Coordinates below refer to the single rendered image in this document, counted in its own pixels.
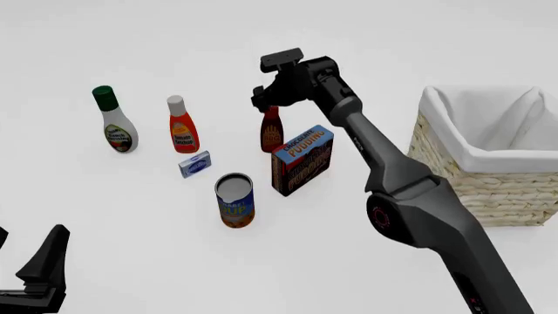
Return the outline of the blue orange soup can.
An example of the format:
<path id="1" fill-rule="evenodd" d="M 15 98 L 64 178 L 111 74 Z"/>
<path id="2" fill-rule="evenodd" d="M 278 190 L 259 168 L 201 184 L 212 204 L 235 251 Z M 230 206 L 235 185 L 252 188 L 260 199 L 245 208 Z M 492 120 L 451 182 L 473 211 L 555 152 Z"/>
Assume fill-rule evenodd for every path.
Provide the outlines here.
<path id="1" fill-rule="evenodd" d="M 214 186 L 221 220 L 232 229 L 248 226 L 255 218 L 253 182 L 242 173 L 223 175 Z"/>

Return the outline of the white ranch dressing bottle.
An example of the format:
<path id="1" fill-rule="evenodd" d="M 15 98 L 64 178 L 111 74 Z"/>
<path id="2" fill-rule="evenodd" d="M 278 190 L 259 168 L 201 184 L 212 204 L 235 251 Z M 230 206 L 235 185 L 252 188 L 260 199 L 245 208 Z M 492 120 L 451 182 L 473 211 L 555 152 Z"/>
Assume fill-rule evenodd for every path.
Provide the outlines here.
<path id="1" fill-rule="evenodd" d="M 129 154 L 137 148 L 139 135 L 134 124 L 126 117 L 109 85 L 92 90 L 92 96 L 101 111 L 104 135 L 108 144 L 120 154 Z"/>

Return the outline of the woven wicker basket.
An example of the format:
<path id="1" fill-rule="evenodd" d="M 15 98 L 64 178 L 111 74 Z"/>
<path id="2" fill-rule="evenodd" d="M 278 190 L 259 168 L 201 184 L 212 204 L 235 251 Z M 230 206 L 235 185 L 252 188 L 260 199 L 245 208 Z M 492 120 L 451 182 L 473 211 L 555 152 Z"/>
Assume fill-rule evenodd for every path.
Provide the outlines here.
<path id="1" fill-rule="evenodd" d="M 415 122 L 407 156 L 448 179 L 461 203 L 483 227 L 541 226 L 558 213 L 558 172 L 466 172 L 446 151 L 421 113 Z"/>

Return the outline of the white cloth basket liner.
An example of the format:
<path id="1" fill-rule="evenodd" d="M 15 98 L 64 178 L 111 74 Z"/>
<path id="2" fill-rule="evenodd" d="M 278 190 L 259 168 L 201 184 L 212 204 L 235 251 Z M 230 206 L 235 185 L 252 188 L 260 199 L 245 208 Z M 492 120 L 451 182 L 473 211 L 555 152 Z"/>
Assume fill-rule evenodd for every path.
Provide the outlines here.
<path id="1" fill-rule="evenodd" d="M 558 97 L 537 86 L 429 85 L 419 110 L 466 172 L 558 172 Z"/>

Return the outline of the dark red bbq sauce bottle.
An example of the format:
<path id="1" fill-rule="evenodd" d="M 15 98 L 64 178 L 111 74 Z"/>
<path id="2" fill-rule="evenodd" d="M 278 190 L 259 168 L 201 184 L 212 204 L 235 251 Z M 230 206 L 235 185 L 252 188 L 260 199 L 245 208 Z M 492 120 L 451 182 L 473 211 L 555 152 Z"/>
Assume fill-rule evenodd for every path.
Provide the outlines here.
<path id="1" fill-rule="evenodd" d="M 279 109 L 272 106 L 264 113 L 261 125 L 261 149 L 264 153 L 271 153 L 284 143 L 282 122 L 279 117 Z"/>

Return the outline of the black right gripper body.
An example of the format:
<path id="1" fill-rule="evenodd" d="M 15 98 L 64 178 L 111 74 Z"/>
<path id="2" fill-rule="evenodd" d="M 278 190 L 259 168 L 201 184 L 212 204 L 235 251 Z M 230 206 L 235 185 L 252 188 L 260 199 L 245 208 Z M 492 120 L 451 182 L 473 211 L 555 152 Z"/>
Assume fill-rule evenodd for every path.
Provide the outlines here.
<path id="1" fill-rule="evenodd" d="M 252 93 L 252 105 L 260 113 L 267 112 L 272 106 L 292 106 L 297 102 L 310 100 L 310 76 L 279 73 L 267 88 L 259 85 Z"/>

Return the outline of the small blue cream cheese box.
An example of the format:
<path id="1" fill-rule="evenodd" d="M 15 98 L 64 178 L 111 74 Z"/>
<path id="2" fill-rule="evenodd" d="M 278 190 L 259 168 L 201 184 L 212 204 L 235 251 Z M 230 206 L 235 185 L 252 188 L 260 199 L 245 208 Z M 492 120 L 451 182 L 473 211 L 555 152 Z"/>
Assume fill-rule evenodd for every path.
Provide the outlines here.
<path id="1" fill-rule="evenodd" d="M 178 164 L 181 176 L 186 179 L 212 165 L 209 151 L 203 151 Z"/>

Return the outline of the chocolate pudding box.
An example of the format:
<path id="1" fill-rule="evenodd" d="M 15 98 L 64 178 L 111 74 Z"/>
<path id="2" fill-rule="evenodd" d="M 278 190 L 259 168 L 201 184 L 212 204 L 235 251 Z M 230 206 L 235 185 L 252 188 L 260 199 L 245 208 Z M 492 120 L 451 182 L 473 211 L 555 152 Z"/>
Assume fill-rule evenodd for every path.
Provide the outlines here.
<path id="1" fill-rule="evenodd" d="M 330 166 L 334 133 L 315 125 L 271 154 L 272 187 L 287 197 Z"/>

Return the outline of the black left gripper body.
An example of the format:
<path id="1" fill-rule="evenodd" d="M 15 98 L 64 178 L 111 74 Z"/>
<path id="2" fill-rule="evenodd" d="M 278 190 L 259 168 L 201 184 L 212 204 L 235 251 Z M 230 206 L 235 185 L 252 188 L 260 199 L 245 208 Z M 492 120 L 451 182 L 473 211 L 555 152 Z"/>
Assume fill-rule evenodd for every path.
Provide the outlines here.
<path id="1" fill-rule="evenodd" d="M 65 297 L 65 287 L 0 290 L 0 314 L 56 314 Z"/>

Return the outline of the red tomato ketchup bottle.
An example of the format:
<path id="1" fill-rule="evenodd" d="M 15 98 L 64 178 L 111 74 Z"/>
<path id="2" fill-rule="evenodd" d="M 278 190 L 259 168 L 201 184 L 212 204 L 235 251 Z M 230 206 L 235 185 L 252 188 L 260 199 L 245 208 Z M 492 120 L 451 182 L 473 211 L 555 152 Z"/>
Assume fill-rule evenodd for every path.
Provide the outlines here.
<path id="1" fill-rule="evenodd" d="M 169 128 L 175 151 L 193 154 L 200 148 L 198 133 L 185 107 L 184 99 L 174 95 L 167 98 L 169 108 Z"/>

